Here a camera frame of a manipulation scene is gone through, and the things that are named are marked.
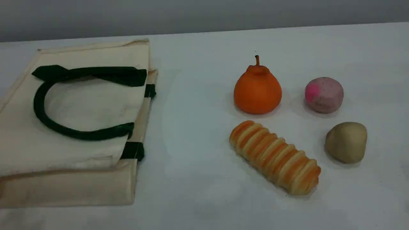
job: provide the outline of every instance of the striped bread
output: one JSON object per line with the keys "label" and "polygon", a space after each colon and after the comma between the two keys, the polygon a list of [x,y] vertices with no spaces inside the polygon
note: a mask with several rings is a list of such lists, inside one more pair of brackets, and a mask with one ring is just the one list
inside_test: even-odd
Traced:
{"label": "striped bread", "polygon": [[307,195],[318,184],[321,168],[317,161],[261,124],[245,121],[231,132],[229,140],[238,155],[291,195]]}

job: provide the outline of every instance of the beige ball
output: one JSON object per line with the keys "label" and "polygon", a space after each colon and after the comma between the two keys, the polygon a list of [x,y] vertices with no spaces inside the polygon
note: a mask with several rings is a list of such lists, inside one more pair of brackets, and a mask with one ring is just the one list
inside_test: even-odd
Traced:
{"label": "beige ball", "polygon": [[328,132],[325,150],[344,163],[358,163],[364,158],[367,136],[366,128],[361,123],[340,123]]}

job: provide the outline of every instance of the fake fruit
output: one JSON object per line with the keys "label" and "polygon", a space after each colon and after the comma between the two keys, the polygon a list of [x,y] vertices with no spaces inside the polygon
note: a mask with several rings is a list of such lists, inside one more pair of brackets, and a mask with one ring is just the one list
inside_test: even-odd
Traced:
{"label": "fake fruit", "polygon": [[368,133],[361,123],[344,122],[334,126],[325,138],[325,150],[346,164],[364,158]]}
{"label": "fake fruit", "polygon": [[340,108],[344,89],[336,80],[329,77],[316,78],[305,88],[307,104],[319,113],[332,113]]}
{"label": "fake fruit", "polygon": [[280,104],[281,96],[280,83],[256,55],[256,65],[250,65],[234,87],[234,103],[246,113],[264,114]]}
{"label": "fake fruit", "polygon": [[290,195],[307,195],[319,182],[321,168],[317,161],[261,124],[239,124],[231,132],[229,142],[238,155]]}

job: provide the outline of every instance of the bag handle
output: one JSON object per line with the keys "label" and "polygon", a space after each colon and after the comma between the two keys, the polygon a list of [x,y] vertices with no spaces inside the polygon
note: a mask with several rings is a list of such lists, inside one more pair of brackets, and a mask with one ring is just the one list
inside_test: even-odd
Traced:
{"label": "bag handle", "polygon": [[60,125],[47,116],[44,106],[45,96],[48,90],[58,82],[88,76],[94,76],[124,86],[143,86],[147,70],[138,70],[135,67],[87,67],[68,70],[59,65],[46,65],[38,67],[32,75],[44,80],[34,96],[34,113],[40,122],[49,129],[71,138],[87,141],[107,140],[125,135],[128,135],[129,139],[132,136],[133,122],[95,131],[79,131]]}

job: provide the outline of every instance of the pink ball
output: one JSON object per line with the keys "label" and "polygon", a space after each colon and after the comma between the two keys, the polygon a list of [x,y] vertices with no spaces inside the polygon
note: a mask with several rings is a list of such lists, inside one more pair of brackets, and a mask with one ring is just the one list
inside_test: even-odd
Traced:
{"label": "pink ball", "polygon": [[330,77],[316,78],[305,89],[307,104],[319,113],[332,113],[340,108],[344,98],[341,84]]}

